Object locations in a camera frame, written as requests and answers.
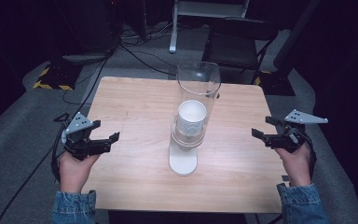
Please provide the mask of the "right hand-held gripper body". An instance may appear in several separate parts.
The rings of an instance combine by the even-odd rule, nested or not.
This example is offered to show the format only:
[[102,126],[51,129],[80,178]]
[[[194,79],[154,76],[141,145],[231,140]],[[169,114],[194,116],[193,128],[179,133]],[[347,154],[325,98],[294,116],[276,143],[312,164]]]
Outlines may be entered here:
[[316,117],[294,109],[282,121],[282,133],[265,134],[265,146],[271,148],[284,148],[293,153],[309,138],[306,134],[306,124],[327,123],[328,119]]

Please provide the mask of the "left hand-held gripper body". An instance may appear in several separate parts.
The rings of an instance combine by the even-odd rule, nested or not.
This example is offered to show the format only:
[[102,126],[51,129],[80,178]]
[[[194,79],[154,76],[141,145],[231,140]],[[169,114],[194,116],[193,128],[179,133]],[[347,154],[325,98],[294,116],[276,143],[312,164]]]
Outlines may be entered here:
[[69,125],[62,131],[64,149],[73,157],[83,161],[89,156],[108,153],[111,145],[104,144],[103,139],[91,140],[89,130],[91,120],[77,112]]

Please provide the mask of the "person's right hand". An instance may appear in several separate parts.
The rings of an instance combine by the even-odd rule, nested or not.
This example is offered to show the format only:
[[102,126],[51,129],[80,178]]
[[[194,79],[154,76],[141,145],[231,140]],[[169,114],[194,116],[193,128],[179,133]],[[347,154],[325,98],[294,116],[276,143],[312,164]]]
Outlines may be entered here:
[[282,160],[291,187],[304,187],[311,184],[310,150],[306,144],[303,144],[293,153],[289,153],[283,148],[275,148],[274,151]]

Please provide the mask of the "person's left hand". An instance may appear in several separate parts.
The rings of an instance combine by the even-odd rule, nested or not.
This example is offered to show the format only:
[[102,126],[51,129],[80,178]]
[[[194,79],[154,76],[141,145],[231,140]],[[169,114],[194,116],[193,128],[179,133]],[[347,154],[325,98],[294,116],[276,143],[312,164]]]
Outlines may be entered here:
[[60,191],[80,193],[88,181],[92,166],[99,158],[99,155],[93,155],[80,161],[64,152],[59,159]]

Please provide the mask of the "black stand base striped edge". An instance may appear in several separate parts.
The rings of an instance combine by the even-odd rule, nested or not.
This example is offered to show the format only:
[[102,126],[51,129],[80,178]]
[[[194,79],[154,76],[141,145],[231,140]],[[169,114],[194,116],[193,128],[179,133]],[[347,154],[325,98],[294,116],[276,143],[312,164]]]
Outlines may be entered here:
[[258,85],[266,95],[295,96],[288,77],[282,77],[275,72],[259,71],[255,84]]
[[76,87],[82,69],[82,65],[56,66],[49,63],[42,70],[33,88],[71,91]]

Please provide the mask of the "grey flat floor plate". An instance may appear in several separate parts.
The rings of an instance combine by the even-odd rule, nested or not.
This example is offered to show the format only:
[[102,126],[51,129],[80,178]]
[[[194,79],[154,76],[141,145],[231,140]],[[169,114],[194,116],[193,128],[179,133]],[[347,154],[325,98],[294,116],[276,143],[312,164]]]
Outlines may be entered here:
[[70,63],[96,63],[106,58],[104,53],[86,53],[63,55],[62,58]]

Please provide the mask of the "stack of white paper cups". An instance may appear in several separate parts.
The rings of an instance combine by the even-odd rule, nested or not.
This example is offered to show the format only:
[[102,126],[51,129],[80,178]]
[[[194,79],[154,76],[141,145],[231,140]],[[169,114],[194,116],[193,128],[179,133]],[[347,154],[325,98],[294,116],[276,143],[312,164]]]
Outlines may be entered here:
[[207,109],[203,103],[197,100],[183,101],[178,107],[177,130],[187,136],[197,135],[202,132]]

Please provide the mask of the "clear plastic cup dispenser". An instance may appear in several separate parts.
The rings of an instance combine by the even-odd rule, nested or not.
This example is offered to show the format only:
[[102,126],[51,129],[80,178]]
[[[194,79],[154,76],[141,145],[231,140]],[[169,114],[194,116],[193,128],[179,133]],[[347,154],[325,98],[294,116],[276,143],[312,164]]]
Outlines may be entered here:
[[[198,147],[206,134],[215,100],[221,87],[219,66],[209,62],[183,62],[177,66],[174,95],[169,165],[178,175],[190,175],[198,166]],[[176,127],[178,107],[183,101],[197,100],[204,104],[207,116],[201,133],[187,136]]]

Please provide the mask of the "black folding chair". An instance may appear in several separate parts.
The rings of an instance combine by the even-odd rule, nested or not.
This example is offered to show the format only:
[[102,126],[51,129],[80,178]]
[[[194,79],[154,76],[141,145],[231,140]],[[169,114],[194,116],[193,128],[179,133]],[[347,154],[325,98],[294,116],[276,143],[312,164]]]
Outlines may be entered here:
[[215,21],[205,44],[202,60],[220,66],[251,70],[255,83],[269,45],[279,29],[268,21],[228,17]]

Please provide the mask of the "black slanted stand pole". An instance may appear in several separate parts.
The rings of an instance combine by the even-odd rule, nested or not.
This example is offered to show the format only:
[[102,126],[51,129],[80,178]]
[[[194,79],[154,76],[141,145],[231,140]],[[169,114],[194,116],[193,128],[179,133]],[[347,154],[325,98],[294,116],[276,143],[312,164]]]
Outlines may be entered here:
[[319,5],[321,0],[310,0],[310,3],[305,8],[304,12],[299,17],[296,25],[294,26],[291,34],[288,36],[284,44],[282,45],[281,50],[278,52],[275,57],[273,64],[279,70],[282,71],[287,67],[290,67],[291,54],[294,51],[295,44],[299,39],[303,29],[306,27],[308,21],[310,20],[311,15],[313,14],[315,8]]

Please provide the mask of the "white desk frame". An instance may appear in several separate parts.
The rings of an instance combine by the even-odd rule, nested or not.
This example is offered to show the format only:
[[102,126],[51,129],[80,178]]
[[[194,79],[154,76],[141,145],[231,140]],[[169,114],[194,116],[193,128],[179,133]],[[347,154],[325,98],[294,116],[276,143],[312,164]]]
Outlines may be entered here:
[[172,8],[172,33],[169,53],[176,52],[178,36],[177,24],[180,16],[206,17],[206,18],[244,18],[250,0],[243,0],[240,4],[223,4],[208,2],[191,2],[189,0],[174,0]]

